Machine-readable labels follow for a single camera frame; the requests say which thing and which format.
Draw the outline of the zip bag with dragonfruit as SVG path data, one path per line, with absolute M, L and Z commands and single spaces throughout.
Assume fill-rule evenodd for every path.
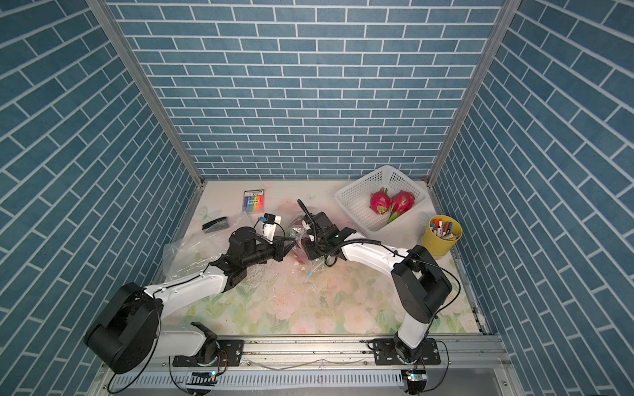
M 302 265 L 308 279 L 325 267 L 327 259 L 315 247 L 315 236 L 311 233 L 310 225 L 303 214 L 299 214 L 290 222 L 284 234 L 296 243 L 291 250 L 292 257 Z

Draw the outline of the clear zip-top bag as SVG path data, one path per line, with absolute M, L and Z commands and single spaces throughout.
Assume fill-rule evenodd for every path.
M 219 259 L 229 248 L 229 236 L 240 227 L 251 227 L 249 216 L 242 212 L 230 217 L 229 228 L 214 233 L 201 229 L 163 248 L 163 275 L 165 281 L 202 271 L 209 262 Z

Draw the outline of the pink dragon fruit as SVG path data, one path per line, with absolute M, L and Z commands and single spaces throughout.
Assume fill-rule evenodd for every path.
M 292 256 L 299 262 L 300 264 L 309 264 L 310 259 L 308 259 L 307 253 L 304 247 L 304 239 L 306 238 L 306 229 L 304 226 L 304 222 L 302 217 L 297 217 L 292 221 L 289 225 L 289 229 L 287 230 L 287 236 L 294 239 L 296 242 L 295 247 L 292 249 Z
M 388 223 L 391 223 L 413 208 L 415 196 L 411 192 L 400 191 L 391 198 L 391 214 Z
M 385 187 L 371 194 L 370 209 L 377 215 L 386 214 L 391 209 L 391 206 L 392 201 Z

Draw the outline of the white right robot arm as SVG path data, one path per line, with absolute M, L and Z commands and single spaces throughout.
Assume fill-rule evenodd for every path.
M 354 229 L 339 229 L 323 212 L 306 212 L 302 225 L 305 237 L 301 244 L 310 260 L 333 257 L 391 277 L 405 311 L 395 335 L 396 354 L 406 364 L 420 360 L 429 327 L 452 292 L 449 274 L 428 249 L 420 245 L 410 249 L 391 247 Z

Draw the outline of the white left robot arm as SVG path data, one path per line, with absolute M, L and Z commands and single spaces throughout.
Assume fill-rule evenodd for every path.
M 290 237 L 267 240 L 253 228 L 241 227 L 229 237 L 227 252 L 198 272 L 158 285 L 122 286 L 89 326 L 84 343 L 117 375 L 159 357 L 182 356 L 198 366 L 212 365 L 220 354 L 212 330 L 200 322 L 169 328 L 163 320 L 198 300 L 235 288 L 250 267 L 280 262 L 296 244 Z

